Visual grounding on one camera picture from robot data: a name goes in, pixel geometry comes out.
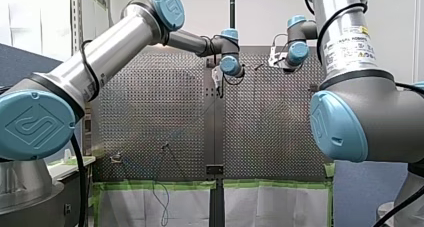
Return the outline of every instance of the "metal pegboard panel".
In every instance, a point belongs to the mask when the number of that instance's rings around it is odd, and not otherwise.
[[[96,181],[206,178],[204,66],[194,54],[156,48],[110,80],[93,107]],[[111,163],[118,152],[121,163]]]
[[[224,117],[225,178],[325,179],[329,160],[315,145],[309,125],[311,85],[324,79],[316,55],[286,75],[267,63],[269,48],[244,48],[250,66],[242,84],[226,90]]]

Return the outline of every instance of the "wire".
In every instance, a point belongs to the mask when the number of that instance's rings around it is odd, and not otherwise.
[[[288,37],[288,35],[287,34],[277,34],[277,35],[275,35],[274,36],[274,39],[272,40],[272,46],[275,46],[275,41],[277,40],[277,38],[278,37],[280,37],[280,36],[286,36],[286,37]]]
[[[224,98],[224,73],[222,73],[222,77],[221,77],[221,86],[218,86],[217,91],[219,94],[219,98],[220,99]]]
[[[281,50],[281,52],[284,52],[284,49],[286,49],[287,48],[287,45],[289,44],[289,42],[286,42],[286,44],[283,46],[283,49]],[[276,64],[278,64],[278,63],[280,63],[281,61],[284,61],[284,60],[286,60],[286,58],[281,58],[280,60],[277,60],[277,61],[275,61],[274,62],[274,65],[276,65]]]
[[[331,24],[338,18],[338,17],[340,17],[341,16],[341,14],[343,13],[343,12],[346,12],[346,11],[348,11],[348,10],[350,10],[350,9],[353,9],[353,8],[357,8],[357,7],[362,7],[363,8],[363,12],[365,13],[365,12],[367,12],[367,10],[368,10],[368,6],[366,5],[366,4],[364,4],[364,3],[354,3],[354,4],[351,4],[351,5],[348,5],[348,6],[346,6],[346,7],[344,7],[344,8],[342,8],[342,9],[339,9],[338,11],[336,11],[332,16],[331,16],[331,18],[329,18],[325,23],[324,23],[324,25],[322,26],[322,28],[321,28],[321,31],[319,32],[319,35],[318,35],[318,41],[317,41],[317,55],[318,55],[318,60],[319,60],[319,62],[322,64],[322,57],[321,57],[321,44],[322,44],[322,40],[323,40],[323,38],[324,38],[324,35],[325,35],[325,33],[327,32],[327,30],[328,30],[328,28],[331,26]]]
[[[153,178],[152,178],[152,193],[153,193],[153,196],[155,196],[156,200],[163,207],[162,218],[160,220],[161,226],[167,226],[168,225],[168,221],[169,221],[169,213],[168,213],[169,192],[168,192],[168,189],[165,187],[165,185],[163,185],[163,184],[161,184],[161,183],[159,183],[157,181],[157,179],[159,178],[159,175],[160,175],[160,171],[162,169],[161,167],[162,167],[163,155],[165,154],[165,146],[166,145],[162,146],[161,152],[159,152],[160,153],[160,155],[159,155],[159,158],[160,158],[159,164],[157,166],[155,166],[155,169],[157,169],[157,167],[159,167],[159,171],[156,171],[155,170],[154,171]],[[162,188],[165,190],[166,196],[167,196],[166,204],[162,203],[162,201],[160,200],[160,198],[156,195],[156,192],[155,192],[155,186],[156,186],[156,184],[161,185]]]
[[[398,82],[396,82],[395,84],[396,84],[396,86],[399,86],[399,87],[402,87],[402,88],[406,88],[406,89],[410,89],[410,90],[412,90],[414,92],[417,92],[419,94],[424,95],[424,90],[421,89],[420,87],[417,87],[417,86],[414,86],[414,85],[408,85],[408,84],[398,83]]]
[[[305,4],[309,12],[311,12],[312,15],[315,15],[315,11],[312,9],[311,5],[309,4],[309,0],[305,0]]]
[[[424,90],[421,89],[421,88],[419,88],[419,87],[417,87],[417,86],[408,85],[408,84],[404,84],[404,83],[398,83],[398,82],[396,82],[395,84],[398,87],[410,89],[410,90],[412,90],[414,92],[417,92],[418,94],[424,95]],[[373,227],[382,227],[382,226],[384,226],[384,223],[387,220],[389,220],[390,218],[392,218],[399,211],[403,210],[404,208],[406,208],[408,205],[412,204],[414,201],[416,201],[417,199],[419,199],[423,195],[424,195],[424,186],[421,187],[413,195],[411,195],[410,197],[408,197],[406,200],[404,200],[402,203],[398,204],[392,210],[390,210],[389,212],[387,212],[380,220],[377,221],[377,223],[375,223],[373,225]]]
[[[244,80],[244,76],[243,76],[243,77],[240,78],[240,80],[238,82],[232,83],[232,82],[228,81],[228,79],[227,79],[227,77],[225,77],[224,73],[222,74],[222,78],[225,80],[225,82],[227,82],[227,84],[232,85],[232,86],[239,85]]]
[[[387,212],[387,214],[385,214],[380,220],[378,220],[377,223],[375,223],[373,225],[373,227],[382,227],[382,226],[384,226],[384,223],[387,220],[389,220],[390,218],[392,218],[399,211],[401,211],[402,209],[404,209],[408,205],[412,204],[414,201],[416,201],[417,199],[419,199],[423,195],[424,195],[424,186],[421,187],[417,192],[415,192],[409,198],[407,198],[406,200],[404,200],[402,203],[400,203],[399,205],[397,205],[396,207],[394,207],[392,210],[390,210],[389,212]]]
[[[0,95],[4,94],[6,91],[10,90],[12,86],[0,86]]]
[[[166,204],[162,203],[162,201],[159,199],[159,197],[156,195],[155,193],[155,185],[159,184],[160,186],[162,186],[162,188],[165,190],[166,192],[166,196],[167,196],[167,200],[166,200]],[[163,185],[162,183],[159,183],[157,181],[153,181],[152,182],[152,192],[153,195],[155,196],[156,200],[159,202],[160,205],[162,205],[163,207],[163,212],[162,212],[162,218],[160,221],[160,225],[161,226],[167,226],[168,225],[168,221],[169,221],[169,212],[168,212],[168,206],[169,206],[169,192],[168,189],[165,187],[165,185]]]
[[[91,96],[90,100],[88,100],[88,101],[92,101],[95,98],[97,98],[97,96],[99,95],[99,92],[100,92],[100,83],[99,83],[99,79],[97,78],[97,75],[94,72],[93,68],[87,62],[87,56],[85,55],[85,46],[88,43],[91,43],[91,40],[85,40],[85,41],[82,42],[81,48],[80,48],[80,53],[81,53],[82,63],[84,64],[84,67],[88,70],[88,72],[91,75],[91,78],[93,78],[93,80],[94,80],[94,93]]]
[[[78,226],[85,226],[85,215],[86,215],[86,205],[87,205],[87,190],[86,190],[86,177],[85,177],[85,167],[84,160],[82,158],[81,150],[75,137],[75,134],[71,137],[72,147],[75,152],[75,157],[77,159],[78,171],[80,174],[80,214],[79,214],[79,222]]]
[[[227,37],[227,36],[224,36],[224,35],[214,35],[212,39],[215,39],[216,37],[221,37],[223,39],[226,39],[226,40],[230,41],[232,44],[234,44],[237,47],[237,49],[240,52],[240,46],[238,45],[238,43],[236,41],[234,41],[230,37]]]

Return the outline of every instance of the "vertical metal post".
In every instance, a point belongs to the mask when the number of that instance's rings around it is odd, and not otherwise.
[[[230,0],[230,28],[236,28],[236,0]]]

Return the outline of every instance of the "wall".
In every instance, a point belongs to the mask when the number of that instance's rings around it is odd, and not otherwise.
[[[112,18],[129,0],[111,0]],[[214,35],[229,26],[229,0],[182,0],[187,20],[184,29],[201,35]],[[394,74],[396,81],[424,80],[424,24],[416,29],[417,0],[370,0],[366,14],[380,67]],[[311,18],[303,0],[236,0],[236,27],[241,45],[270,45],[277,33],[285,33],[287,20],[296,14]],[[376,208],[395,198],[405,165],[387,163],[336,163],[336,227],[371,226]]]

